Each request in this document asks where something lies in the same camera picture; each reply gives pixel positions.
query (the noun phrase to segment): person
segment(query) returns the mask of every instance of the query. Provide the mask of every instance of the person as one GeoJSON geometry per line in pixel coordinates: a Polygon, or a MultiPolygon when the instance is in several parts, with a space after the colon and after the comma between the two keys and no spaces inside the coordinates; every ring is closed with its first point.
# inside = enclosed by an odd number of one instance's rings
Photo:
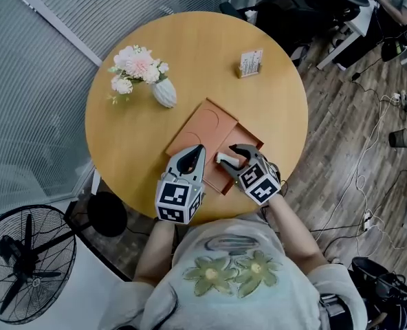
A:
{"type": "Polygon", "coordinates": [[[359,36],[333,60],[345,71],[386,38],[394,38],[407,25],[407,0],[378,0],[366,36],[359,36]]]}
{"type": "Polygon", "coordinates": [[[320,295],[331,294],[351,315],[346,325],[364,330],[347,268],[327,262],[281,194],[267,203],[280,239],[266,218],[245,214],[191,228],[173,258],[175,225],[158,221],[99,329],[327,329],[320,295]]]}

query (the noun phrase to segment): white t-shirt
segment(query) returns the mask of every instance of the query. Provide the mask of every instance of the white t-shirt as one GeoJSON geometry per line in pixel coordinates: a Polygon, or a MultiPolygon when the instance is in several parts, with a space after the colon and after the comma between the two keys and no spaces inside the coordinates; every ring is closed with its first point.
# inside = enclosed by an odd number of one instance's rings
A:
{"type": "Polygon", "coordinates": [[[114,292],[99,329],[132,325],[161,329],[320,328],[320,294],[336,294],[353,328],[367,326],[364,303],[343,265],[305,276],[285,256],[274,231],[259,222],[227,219],[188,233],[172,269],[157,287],[125,283],[114,292]]]}

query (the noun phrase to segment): electric fan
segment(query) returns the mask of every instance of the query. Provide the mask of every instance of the electric fan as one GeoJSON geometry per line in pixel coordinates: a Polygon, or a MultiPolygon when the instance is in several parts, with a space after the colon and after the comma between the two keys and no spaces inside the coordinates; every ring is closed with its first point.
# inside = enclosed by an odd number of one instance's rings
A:
{"type": "MultiPolygon", "coordinates": [[[[93,226],[114,237],[127,226],[126,210],[111,193],[93,196],[87,214],[90,222],[78,231],[93,226]]],[[[74,235],[63,213],[51,206],[23,206],[0,216],[1,321],[30,322],[54,303],[74,265],[74,235]]]]}

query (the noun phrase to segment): sliding puzzle board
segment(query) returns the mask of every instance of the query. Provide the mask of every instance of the sliding puzzle board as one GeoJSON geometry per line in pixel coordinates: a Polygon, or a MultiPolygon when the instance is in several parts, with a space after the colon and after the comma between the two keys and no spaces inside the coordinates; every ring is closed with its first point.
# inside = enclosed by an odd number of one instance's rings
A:
{"type": "Polygon", "coordinates": [[[185,123],[166,149],[166,153],[173,156],[182,149],[196,144],[203,144],[206,149],[203,180],[223,195],[228,193],[234,181],[216,163],[215,155],[217,152],[238,158],[242,165],[246,159],[234,153],[229,146],[252,144],[257,149],[263,146],[262,141],[243,127],[234,116],[209,99],[204,100],[185,123]]]}

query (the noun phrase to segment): fan guard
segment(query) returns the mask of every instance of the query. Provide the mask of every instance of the fan guard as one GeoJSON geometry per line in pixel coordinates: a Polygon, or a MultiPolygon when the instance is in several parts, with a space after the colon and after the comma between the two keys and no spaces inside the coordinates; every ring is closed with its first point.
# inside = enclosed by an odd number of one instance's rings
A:
{"type": "Polygon", "coordinates": [[[63,213],[51,206],[23,206],[0,216],[1,321],[25,324],[54,303],[74,265],[75,237],[34,256],[33,251],[68,232],[63,213]]]}

